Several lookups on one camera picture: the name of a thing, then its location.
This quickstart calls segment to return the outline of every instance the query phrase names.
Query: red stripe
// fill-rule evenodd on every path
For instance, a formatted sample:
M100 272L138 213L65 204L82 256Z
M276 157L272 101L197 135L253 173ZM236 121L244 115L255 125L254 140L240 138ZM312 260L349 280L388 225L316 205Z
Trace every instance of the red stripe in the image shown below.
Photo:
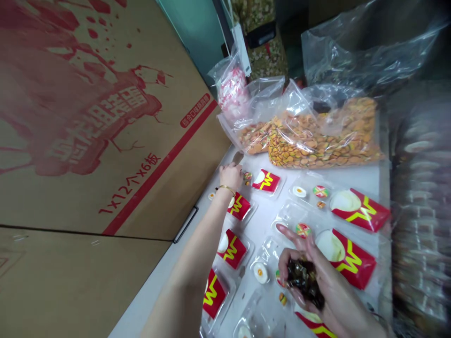
M125 207L119 211L117 216L108 227L103 232L103 235L114 236L116 232L121 228L126 219L131 215L133 210L138 206L138 204L143 200L144 196L152 189L154 184L160 179L161 175L170 166L172 161L176 156L182 151L188 141L193 137L193 135L198 131L200 126L205 122L205 120L210 116L211 112L218 106L218 103L213 100L209 106L204 110L204 112L199 116L199 118L194 122L194 124L187 130L187 132L182 136L182 138L177 142L175 147L167 154L167 156L161 161L155 171L149 176L149 178L144 182L141 188L138 189L136 194L128 201Z

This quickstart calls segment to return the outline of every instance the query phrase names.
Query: plastic bag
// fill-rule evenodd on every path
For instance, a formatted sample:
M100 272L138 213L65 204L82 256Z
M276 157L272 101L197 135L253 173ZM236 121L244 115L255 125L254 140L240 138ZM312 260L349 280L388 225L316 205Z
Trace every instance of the plastic bag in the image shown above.
M285 77L260 78L252 81L245 91L250 99L235 107L234 113L218 115L224 132L233 144L246 154L268 151L271 119L278 112Z
M434 19L421 34L421 24L432 12L427 11L430 5L426 1L404 5L396 8L389 1L374 0L304 32L301 37L307 83L349 85L372 96L401 89L423 66L445 26L444 20L432 14ZM403 13L402 20L395 16L396 10L396 15ZM416 15L422 20L415 20Z
M218 104L225 117L229 121L235 121L240 113L245 113L238 108L249 101L246 75L241 69L238 49L233 47L232 54L218 62L208 75L215 80Z
M272 120L273 165L325 169L384 157L374 141L377 104L362 91L335 85L301 91L290 80L282 106L286 110Z

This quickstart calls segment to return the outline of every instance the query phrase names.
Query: stacked plastic cups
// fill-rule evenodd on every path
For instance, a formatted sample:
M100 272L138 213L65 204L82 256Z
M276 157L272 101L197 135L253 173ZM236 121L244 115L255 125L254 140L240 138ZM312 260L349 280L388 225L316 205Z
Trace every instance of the stacked plastic cups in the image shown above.
M451 99L428 98L398 131L391 196L393 296L428 337L450 332Z

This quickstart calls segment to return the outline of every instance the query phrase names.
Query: gold bracelet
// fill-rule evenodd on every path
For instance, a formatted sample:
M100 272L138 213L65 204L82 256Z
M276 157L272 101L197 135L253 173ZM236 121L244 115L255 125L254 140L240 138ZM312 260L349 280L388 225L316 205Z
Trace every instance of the gold bracelet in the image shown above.
M228 187L227 185L220 185L219 187L220 188L226 188L226 189L230 190L232 192L232 194L233 194L233 197L236 196L236 192L234 192L231 187Z

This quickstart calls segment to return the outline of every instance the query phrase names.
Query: finger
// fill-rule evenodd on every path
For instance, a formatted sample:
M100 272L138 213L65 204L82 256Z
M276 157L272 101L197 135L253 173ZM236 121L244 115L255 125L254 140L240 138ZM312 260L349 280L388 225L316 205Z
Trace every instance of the finger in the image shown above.
M306 301L299 289L297 288L289 288L289 292L293 296L295 302L303 308L305 311L312 312L318 315L321 318L321 311L318 310L316 306L310 301Z
M288 279L288 261L291 259L301 259L302 253L295 249L285 248L279 257L279 272L283 280Z
M307 305L305 304L305 300L301 292L297 288L289 288L288 291L293 296L295 302L304 310L307 310Z
M300 251L306 250L305 239L302 239L299 235L291 231L289 228L282 224L276 225L277 230L279 230L286 238L288 238L295 245L296 249Z

